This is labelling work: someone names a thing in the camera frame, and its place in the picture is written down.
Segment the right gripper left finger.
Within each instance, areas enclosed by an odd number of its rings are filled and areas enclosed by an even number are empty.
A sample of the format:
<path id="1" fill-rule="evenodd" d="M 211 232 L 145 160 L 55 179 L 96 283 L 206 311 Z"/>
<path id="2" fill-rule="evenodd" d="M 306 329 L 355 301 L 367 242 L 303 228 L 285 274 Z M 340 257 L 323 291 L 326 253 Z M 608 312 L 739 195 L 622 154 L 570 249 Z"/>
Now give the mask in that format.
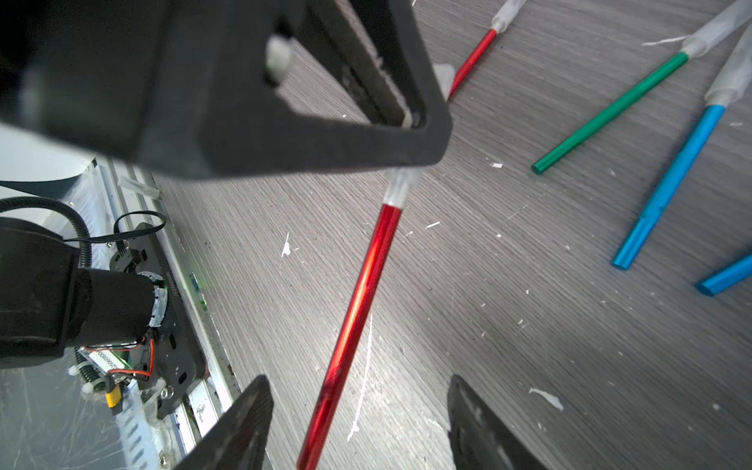
<path id="1" fill-rule="evenodd" d="M 256 377 L 176 469 L 262 470 L 273 405 L 268 378 Z"/>

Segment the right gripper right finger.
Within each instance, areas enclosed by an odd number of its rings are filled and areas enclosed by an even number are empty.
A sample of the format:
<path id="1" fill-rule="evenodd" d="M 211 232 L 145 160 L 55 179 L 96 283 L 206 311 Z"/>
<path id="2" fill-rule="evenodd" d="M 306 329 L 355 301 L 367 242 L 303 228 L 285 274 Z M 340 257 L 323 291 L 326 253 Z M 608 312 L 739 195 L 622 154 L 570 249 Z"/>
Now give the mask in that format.
<path id="1" fill-rule="evenodd" d="M 548 469 L 459 375 L 450 378 L 448 417 L 457 470 Z"/>

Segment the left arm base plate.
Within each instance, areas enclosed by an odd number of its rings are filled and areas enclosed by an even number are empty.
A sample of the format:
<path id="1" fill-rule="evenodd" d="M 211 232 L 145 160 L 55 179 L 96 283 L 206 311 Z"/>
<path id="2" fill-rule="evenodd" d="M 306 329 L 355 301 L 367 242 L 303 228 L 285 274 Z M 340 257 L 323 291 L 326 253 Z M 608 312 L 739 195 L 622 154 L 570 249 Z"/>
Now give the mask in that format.
<path id="1" fill-rule="evenodd" d="M 170 395 L 157 399 L 157 416 L 163 419 L 173 413 L 205 378 L 207 366 L 204 355 L 157 235 L 128 239 L 125 252 L 114 254 L 111 258 L 110 268 L 122 272 L 153 272 L 166 282 L 168 305 L 156 334 L 155 375 L 147 383 L 139 385 L 141 389 L 146 389 L 159 378 L 164 379 Z"/>

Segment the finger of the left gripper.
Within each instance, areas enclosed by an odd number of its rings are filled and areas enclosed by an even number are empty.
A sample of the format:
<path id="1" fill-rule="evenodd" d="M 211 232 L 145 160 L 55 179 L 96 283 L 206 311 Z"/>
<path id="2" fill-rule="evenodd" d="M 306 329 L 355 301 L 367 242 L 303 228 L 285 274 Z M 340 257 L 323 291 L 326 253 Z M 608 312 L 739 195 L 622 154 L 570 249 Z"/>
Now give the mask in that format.
<path id="1" fill-rule="evenodd" d="M 5 1 L 1 119 L 185 178 L 433 166 L 452 118 L 406 1 Z M 366 123 L 277 95 L 299 42 Z"/>

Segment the red knife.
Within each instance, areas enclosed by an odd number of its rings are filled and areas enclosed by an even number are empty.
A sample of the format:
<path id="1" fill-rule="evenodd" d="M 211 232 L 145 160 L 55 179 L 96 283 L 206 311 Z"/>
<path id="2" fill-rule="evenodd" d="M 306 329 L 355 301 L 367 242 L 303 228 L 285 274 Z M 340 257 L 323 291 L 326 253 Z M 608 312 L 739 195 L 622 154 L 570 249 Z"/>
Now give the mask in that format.
<path id="1" fill-rule="evenodd" d="M 410 190 L 419 184 L 422 172 L 421 168 L 397 168 L 390 171 L 390 181 L 381 210 L 305 433 L 296 465 L 298 469 L 317 468 L 397 233 L 407 196 Z"/>
<path id="2" fill-rule="evenodd" d="M 456 72 L 454 82 L 450 88 L 449 98 L 454 97 L 456 91 L 458 91 L 464 80 L 470 75 L 470 72 L 480 62 L 485 52 L 492 46 L 495 39 L 510 27 L 526 3 L 526 0 L 508 0 L 504 2 L 501 9 L 493 16 L 489 30 Z"/>

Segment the green knife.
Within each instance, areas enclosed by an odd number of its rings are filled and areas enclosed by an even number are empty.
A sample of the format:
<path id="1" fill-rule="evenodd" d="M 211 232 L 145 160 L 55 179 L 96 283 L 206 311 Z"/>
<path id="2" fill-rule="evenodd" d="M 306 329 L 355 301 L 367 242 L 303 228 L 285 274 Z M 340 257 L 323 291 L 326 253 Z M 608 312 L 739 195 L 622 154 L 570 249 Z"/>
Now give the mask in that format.
<path id="1" fill-rule="evenodd" d="M 689 61 L 699 58 L 716 45 L 725 40 L 742 25 L 751 19 L 751 2 L 734 1 L 724 11 L 716 15 L 695 33 L 689 35 L 681 45 L 680 50 L 629 89 L 616 101 L 602 110 L 598 115 L 585 123 L 581 128 L 561 141 L 556 147 L 546 153 L 540 160 L 532 164 L 535 174 L 543 174 L 549 168 L 562 160 L 579 145 L 590 139 L 628 110 L 634 103 L 646 96 L 658 84 L 669 78 Z"/>

